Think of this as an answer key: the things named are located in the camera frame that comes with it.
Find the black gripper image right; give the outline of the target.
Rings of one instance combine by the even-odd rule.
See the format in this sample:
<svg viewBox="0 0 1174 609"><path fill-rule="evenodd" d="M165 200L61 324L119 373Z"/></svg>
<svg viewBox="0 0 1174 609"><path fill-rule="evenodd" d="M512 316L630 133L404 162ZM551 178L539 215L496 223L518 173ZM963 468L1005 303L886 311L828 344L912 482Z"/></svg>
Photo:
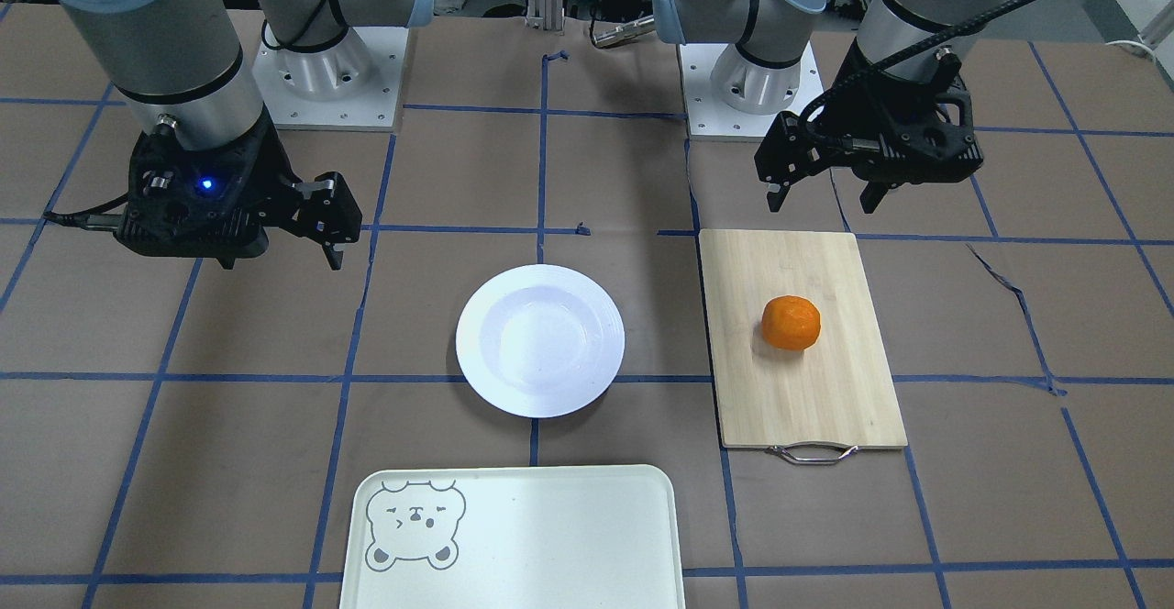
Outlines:
<svg viewBox="0 0 1174 609"><path fill-rule="evenodd" d="M839 92L823 107L821 131L829 137L864 138L878 146L848 165L868 187L859 203L872 215L902 183L959 183L984 162L973 129L971 94L959 73L963 61L947 53L931 57L927 83L876 72ZM801 180L830 169L846 157L841 146L808 138L792 111L780 111L754 154L760 182L767 184L767 205L780 212L787 195Z"/></svg>

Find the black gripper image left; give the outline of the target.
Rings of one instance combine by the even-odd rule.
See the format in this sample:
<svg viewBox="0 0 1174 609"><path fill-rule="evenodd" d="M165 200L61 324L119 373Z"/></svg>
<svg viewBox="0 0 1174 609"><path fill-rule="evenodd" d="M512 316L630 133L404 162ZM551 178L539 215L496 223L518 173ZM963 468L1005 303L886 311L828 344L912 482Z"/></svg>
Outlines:
<svg viewBox="0 0 1174 609"><path fill-rule="evenodd" d="M218 258L231 271L236 258L265 252L265 226L291 219L291 234L318 244L328 266L340 271L363 219L343 174L299 183L269 111L220 148L184 149L178 131L180 120L163 113L139 136L114 234L120 244L147 257Z"/></svg>

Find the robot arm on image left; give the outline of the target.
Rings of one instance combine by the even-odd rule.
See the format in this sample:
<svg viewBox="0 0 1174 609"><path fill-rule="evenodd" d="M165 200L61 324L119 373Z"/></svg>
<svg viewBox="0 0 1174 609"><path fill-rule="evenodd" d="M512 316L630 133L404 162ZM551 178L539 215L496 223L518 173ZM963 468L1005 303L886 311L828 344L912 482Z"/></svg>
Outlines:
<svg viewBox="0 0 1174 609"><path fill-rule="evenodd" d="M298 113L387 128L399 86L379 40L436 0L58 0L141 124L128 185L58 226L106 230L147 257L254 259L266 228L339 270L363 214L344 175L297 177L281 142Z"/></svg>

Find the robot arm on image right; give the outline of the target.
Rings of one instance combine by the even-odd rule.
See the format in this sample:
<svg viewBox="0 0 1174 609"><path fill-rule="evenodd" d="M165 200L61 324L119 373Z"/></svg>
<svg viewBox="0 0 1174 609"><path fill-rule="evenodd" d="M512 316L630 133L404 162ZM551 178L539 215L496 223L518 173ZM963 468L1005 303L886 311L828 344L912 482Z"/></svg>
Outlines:
<svg viewBox="0 0 1174 609"><path fill-rule="evenodd" d="M755 165L780 211L792 184L841 167L872 214L903 185L960 183L984 162L960 75L990 21L1035 0L871 0L841 69L792 103L801 57L829 0L652 0L657 36L717 42L714 82L737 110L772 116Z"/></svg>

